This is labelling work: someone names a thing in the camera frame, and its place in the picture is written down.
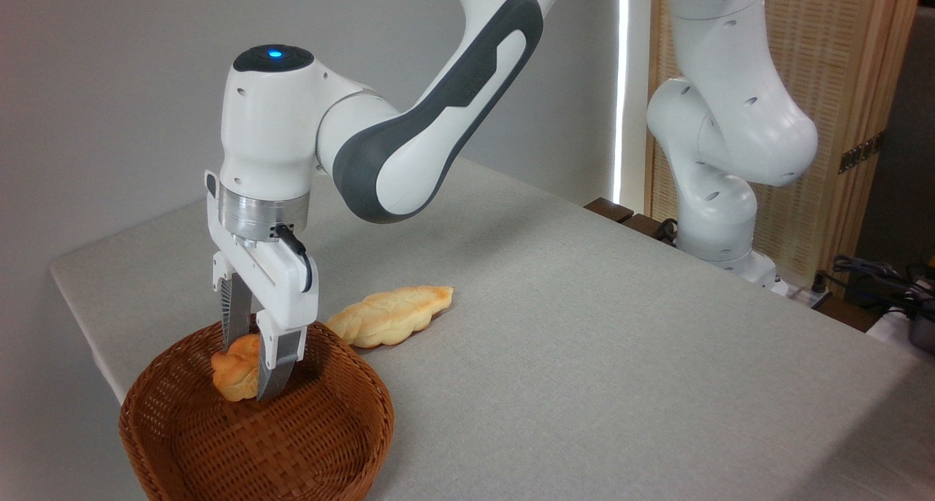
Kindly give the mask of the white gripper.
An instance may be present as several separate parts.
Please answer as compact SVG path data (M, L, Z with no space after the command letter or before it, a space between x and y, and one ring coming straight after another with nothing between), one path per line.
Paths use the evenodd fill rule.
M277 397L305 354L308 324L318 312L317 267L297 239L305 228L308 196L268 202L234 194L205 175L207 223L219 248L213 256L213 288L221 302L224 349L251 328L251 305L261 337L257 401Z

